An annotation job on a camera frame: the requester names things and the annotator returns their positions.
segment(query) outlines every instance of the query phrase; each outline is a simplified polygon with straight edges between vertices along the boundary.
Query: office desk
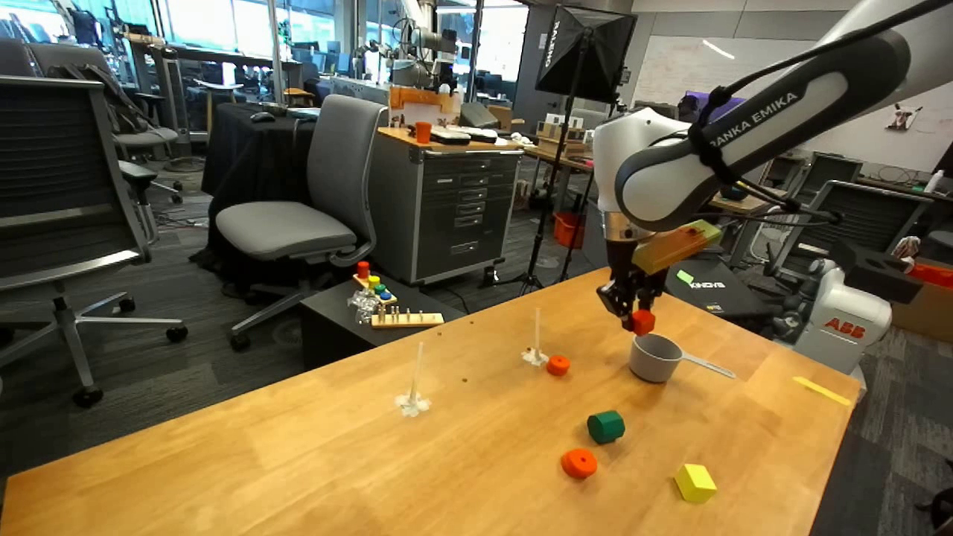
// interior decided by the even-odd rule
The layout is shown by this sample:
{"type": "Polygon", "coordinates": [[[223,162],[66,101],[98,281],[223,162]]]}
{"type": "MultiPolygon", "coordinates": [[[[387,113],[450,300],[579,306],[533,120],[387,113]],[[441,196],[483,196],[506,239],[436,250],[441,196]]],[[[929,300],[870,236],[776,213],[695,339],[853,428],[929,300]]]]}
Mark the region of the office desk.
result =
{"type": "Polygon", "coordinates": [[[207,140],[203,190],[207,207],[207,253],[228,250],[214,226],[214,216],[250,201],[305,201],[305,149],[313,123],[276,117],[253,123],[253,104],[216,104],[207,140]]]}
{"type": "Polygon", "coordinates": [[[666,294],[657,330],[739,382],[682,364],[666,388],[639,385],[631,338],[591,294],[605,277],[15,473],[3,533],[810,533],[852,408],[791,379],[847,402],[856,385],[666,294]],[[564,379],[521,361],[535,311],[564,379]],[[407,421],[393,396],[413,370],[430,408],[407,421]],[[591,448],[582,421],[608,408],[627,431],[591,448]],[[587,484],[558,467],[570,448],[602,466],[587,484]],[[679,500],[684,463],[718,479],[709,503],[679,500]]]}

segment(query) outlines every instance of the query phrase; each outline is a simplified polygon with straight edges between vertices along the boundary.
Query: office chair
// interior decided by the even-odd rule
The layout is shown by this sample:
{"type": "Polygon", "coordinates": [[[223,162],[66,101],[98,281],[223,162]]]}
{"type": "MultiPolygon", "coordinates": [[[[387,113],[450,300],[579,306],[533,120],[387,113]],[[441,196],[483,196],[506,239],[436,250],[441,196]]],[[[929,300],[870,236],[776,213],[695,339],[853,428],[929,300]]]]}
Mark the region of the office chair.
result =
{"type": "Polygon", "coordinates": [[[0,291],[54,289],[54,321],[6,347],[0,370],[60,335],[79,376],[73,402],[85,408],[101,390],[76,327],[167,327],[168,344],[183,339],[188,327],[182,318],[92,317],[107,306],[131,314],[133,300],[124,291],[82,311],[66,299],[72,281],[146,256],[128,196],[118,193],[101,83],[0,77],[0,125],[0,291]]]}
{"type": "Polygon", "coordinates": [[[305,202],[237,202],[216,213],[219,236],[240,253],[270,262],[295,259],[296,289],[268,289],[283,294],[270,306],[232,326],[228,344],[246,348],[246,330],[296,306],[313,294],[308,269],[344,269],[368,256],[374,226],[368,216],[368,165],[383,107],[347,95],[328,95],[305,153],[305,202]]]}
{"type": "MultiPolygon", "coordinates": [[[[43,62],[73,62],[73,65],[95,65],[95,70],[107,70],[103,58],[92,47],[73,47],[73,44],[24,44],[24,43],[7,43],[0,40],[0,74],[43,74],[43,62]]],[[[146,143],[137,143],[137,137],[142,134],[115,134],[112,143],[128,143],[128,146],[153,146],[153,140],[171,140],[177,137],[168,129],[161,129],[156,137],[142,137],[146,143]]],[[[147,242],[153,242],[153,219],[150,219],[150,207],[147,207],[147,193],[150,187],[162,190],[171,196],[171,202],[182,202],[182,184],[162,184],[156,183],[156,172],[131,162],[118,162],[122,180],[128,183],[128,193],[137,201],[137,219],[142,224],[142,233],[147,236],[147,242]]]]}
{"type": "MultiPolygon", "coordinates": [[[[101,58],[101,50],[95,47],[76,47],[76,44],[30,44],[37,65],[43,70],[43,74],[55,77],[63,74],[63,70],[73,70],[73,73],[85,73],[95,70],[101,83],[112,86],[112,95],[124,98],[122,86],[112,82],[112,73],[107,65],[107,61],[101,58]]],[[[168,146],[177,143],[182,134],[171,129],[156,129],[156,125],[142,125],[140,132],[112,132],[112,143],[118,149],[118,156],[128,162],[131,153],[137,149],[147,149],[153,156],[153,162],[167,162],[171,153],[168,146]]],[[[176,201],[182,201],[177,187],[167,187],[161,183],[153,183],[153,187],[171,193],[176,201]]]]}

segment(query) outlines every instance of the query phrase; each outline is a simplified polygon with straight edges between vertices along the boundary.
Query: yellow cube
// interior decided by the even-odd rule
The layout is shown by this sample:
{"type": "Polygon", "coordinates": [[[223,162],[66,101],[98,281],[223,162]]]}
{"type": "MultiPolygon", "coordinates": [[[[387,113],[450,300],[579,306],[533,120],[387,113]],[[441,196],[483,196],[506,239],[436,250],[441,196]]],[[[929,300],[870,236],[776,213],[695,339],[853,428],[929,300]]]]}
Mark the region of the yellow cube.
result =
{"type": "Polygon", "coordinates": [[[688,503],[706,503],[718,491],[706,466],[682,466],[676,473],[676,485],[682,500],[688,503]]]}

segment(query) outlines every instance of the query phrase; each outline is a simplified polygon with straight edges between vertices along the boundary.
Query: chair wheel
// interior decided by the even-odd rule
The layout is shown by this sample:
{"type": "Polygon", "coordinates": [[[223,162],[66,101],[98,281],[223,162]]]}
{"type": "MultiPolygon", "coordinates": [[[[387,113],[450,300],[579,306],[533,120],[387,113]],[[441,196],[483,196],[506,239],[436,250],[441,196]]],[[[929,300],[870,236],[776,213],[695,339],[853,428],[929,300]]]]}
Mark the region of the chair wheel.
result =
{"type": "Polygon", "coordinates": [[[167,339],[168,344],[182,344],[188,338],[188,327],[182,326],[182,327],[171,327],[171,330],[167,330],[167,339]]]}
{"type": "Polygon", "coordinates": [[[228,338],[232,351],[246,351],[250,339],[246,338],[228,338]]]}
{"type": "Polygon", "coordinates": [[[72,396],[72,402],[79,406],[79,408],[92,408],[92,406],[101,402],[101,390],[76,390],[76,393],[72,396]]]}
{"type": "Polygon", "coordinates": [[[112,306],[115,317],[128,317],[128,314],[133,314],[133,311],[137,311],[137,300],[133,300],[133,299],[122,299],[122,300],[115,300],[115,306],[112,306]]]}

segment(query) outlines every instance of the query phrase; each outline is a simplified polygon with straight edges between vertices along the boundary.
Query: cardboard box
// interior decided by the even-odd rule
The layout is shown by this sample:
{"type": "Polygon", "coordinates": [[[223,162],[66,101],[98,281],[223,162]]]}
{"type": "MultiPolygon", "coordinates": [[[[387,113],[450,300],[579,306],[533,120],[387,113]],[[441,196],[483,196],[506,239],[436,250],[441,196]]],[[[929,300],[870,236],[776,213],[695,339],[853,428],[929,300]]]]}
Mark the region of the cardboard box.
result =
{"type": "Polygon", "coordinates": [[[953,287],[923,284],[911,303],[893,303],[893,327],[953,347],[953,287]]]}

